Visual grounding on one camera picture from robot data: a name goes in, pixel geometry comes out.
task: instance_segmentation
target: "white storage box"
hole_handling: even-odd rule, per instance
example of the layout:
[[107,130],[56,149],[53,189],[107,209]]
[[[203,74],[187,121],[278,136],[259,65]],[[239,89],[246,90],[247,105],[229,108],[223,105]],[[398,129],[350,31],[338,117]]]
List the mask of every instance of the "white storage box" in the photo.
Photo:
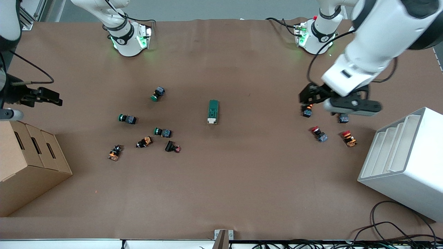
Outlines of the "white storage box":
[[379,129],[358,181],[443,222],[443,115],[423,107]]

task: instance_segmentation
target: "table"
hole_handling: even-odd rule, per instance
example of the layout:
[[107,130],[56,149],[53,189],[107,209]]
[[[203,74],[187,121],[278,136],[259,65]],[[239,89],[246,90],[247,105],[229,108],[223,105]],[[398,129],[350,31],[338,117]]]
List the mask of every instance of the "table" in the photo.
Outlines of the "table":
[[[349,27],[344,22],[338,31]],[[349,239],[369,225],[372,206],[388,199],[357,182],[375,131],[423,106],[443,113],[443,75],[432,50],[401,55],[395,76],[371,85],[383,111],[345,125],[320,105],[311,118],[300,115],[312,55],[283,26],[195,20],[158,22],[154,32],[152,50],[133,58],[113,49],[101,23],[35,23],[23,33],[16,52],[55,78],[48,87],[64,102],[15,108],[24,122],[56,134],[74,175],[2,218],[1,238],[204,239],[226,228],[236,239]],[[314,80],[352,36],[319,57]],[[18,58],[9,73],[45,80]],[[154,103],[157,86],[166,94]],[[220,101],[217,126],[206,123],[210,99]],[[118,122],[121,113],[139,123]],[[327,142],[309,132],[316,125]],[[155,127],[172,130],[182,151],[166,153],[168,139],[158,136],[135,148]],[[357,146],[346,147],[345,130]],[[113,162],[107,155],[116,144],[125,148]],[[376,220],[429,233],[389,204]],[[443,224],[432,227],[442,235]],[[400,236],[391,227],[381,232]]]

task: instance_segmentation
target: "green connector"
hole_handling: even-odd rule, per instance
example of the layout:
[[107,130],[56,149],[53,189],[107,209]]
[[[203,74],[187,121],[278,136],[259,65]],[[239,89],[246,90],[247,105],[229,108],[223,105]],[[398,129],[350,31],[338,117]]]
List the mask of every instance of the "green connector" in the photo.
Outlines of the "green connector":
[[210,100],[208,108],[208,124],[216,125],[218,120],[218,100]]

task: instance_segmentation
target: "cardboard box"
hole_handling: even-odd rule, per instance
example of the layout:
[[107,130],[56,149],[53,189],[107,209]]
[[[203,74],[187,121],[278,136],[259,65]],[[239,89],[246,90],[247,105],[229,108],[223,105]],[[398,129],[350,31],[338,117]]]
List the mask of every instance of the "cardboard box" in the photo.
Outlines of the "cardboard box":
[[17,121],[0,122],[0,217],[71,175],[54,135]]

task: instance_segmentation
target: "brown tabletop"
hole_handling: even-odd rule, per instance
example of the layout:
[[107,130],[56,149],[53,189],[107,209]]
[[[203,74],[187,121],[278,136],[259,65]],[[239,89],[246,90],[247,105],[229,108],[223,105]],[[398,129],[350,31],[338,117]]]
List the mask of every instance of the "brown tabletop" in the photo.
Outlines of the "brown tabletop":
[[[319,57],[316,81],[352,38]],[[321,105],[311,118],[300,116],[298,93],[312,55],[276,23],[159,22],[151,47],[120,56],[101,23],[36,23],[23,33],[17,53],[54,77],[48,88],[64,103],[14,107],[26,123],[57,134],[74,175],[0,219],[1,238],[203,239],[227,228],[236,239],[349,239],[369,225],[372,206],[388,199],[357,182],[375,130],[423,106],[443,113],[443,75],[432,49],[401,55],[395,76],[371,85],[383,111],[345,125]],[[18,58],[9,73],[45,80]],[[157,86],[166,94],[154,103]],[[210,99],[220,101],[217,126],[206,123]],[[118,122],[121,113],[139,123]],[[327,142],[308,131],[316,125]],[[172,130],[182,151],[166,153],[168,139],[158,136],[135,148],[155,127]],[[357,146],[346,147],[345,130]],[[113,162],[107,155],[116,144],[124,151]],[[376,220],[430,233],[390,204]],[[443,235],[442,223],[432,227]],[[381,231],[400,236],[392,227]],[[360,238],[377,237],[367,231]]]

